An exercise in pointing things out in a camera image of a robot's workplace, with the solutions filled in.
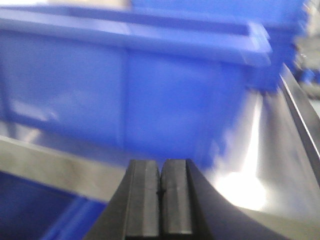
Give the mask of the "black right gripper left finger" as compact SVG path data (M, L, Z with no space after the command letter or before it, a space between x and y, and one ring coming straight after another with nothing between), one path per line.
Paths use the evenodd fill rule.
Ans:
M131 160L88 240L158 240L160 176L154 160Z

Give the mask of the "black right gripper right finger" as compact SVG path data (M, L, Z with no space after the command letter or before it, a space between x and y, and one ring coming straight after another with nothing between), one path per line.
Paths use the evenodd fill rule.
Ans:
M284 240L223 197L190 159L168 159L160 177L164 240Z

